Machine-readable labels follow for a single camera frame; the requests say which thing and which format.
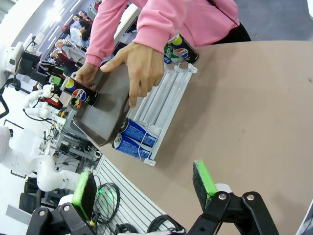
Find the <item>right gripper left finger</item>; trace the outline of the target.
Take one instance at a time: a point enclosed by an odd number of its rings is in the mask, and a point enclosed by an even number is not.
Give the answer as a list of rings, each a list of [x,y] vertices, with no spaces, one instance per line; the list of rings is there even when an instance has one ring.
[[[47,208],[34,210],[28,225],[28,235],[94,235],[90,222],[97,193],[93,173],[81,174],[73,198],[50,211]]]

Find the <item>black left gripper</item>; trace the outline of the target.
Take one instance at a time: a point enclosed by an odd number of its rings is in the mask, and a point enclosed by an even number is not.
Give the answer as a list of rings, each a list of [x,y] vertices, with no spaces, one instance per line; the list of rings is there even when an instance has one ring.
[[[61,77],[51,75],[49,72],[46,72],[46,71],[38,71],[38,70],[33,70],[30,74],[30,78],[41,84],[48,84],[49,80],[50,80],[50,83],[53,83],[55,85],[61,85],[63,82]]]

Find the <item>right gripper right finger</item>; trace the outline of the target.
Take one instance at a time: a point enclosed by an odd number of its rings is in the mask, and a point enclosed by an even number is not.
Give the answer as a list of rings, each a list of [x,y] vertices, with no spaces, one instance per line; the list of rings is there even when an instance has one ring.
[[[223,223],[231,223],[242,235],[277,235],[276,225],[262,199],[255,191],[236,196],[218,190],[203,161],[193,162],[192,182],[202,214],[189,235],[216,235]]]

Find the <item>person's right hand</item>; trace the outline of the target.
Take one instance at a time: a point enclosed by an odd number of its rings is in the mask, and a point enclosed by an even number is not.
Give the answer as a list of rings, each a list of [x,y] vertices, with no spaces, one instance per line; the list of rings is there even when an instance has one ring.
[[[75,80],[84,86],[90,86],[98,72],[99,68],[90,63],[84,63],[77,71]]]

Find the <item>person's left hand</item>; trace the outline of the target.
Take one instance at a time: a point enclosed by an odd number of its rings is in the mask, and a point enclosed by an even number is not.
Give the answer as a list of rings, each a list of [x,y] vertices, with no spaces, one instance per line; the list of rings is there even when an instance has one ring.
[[[129,73],[129,105],[134,108],[138,97],[146,97],[153,86],[160,84],[164,75],[163,53],[142,44],[130,43],[100,70],[111,72],[123,63]]]

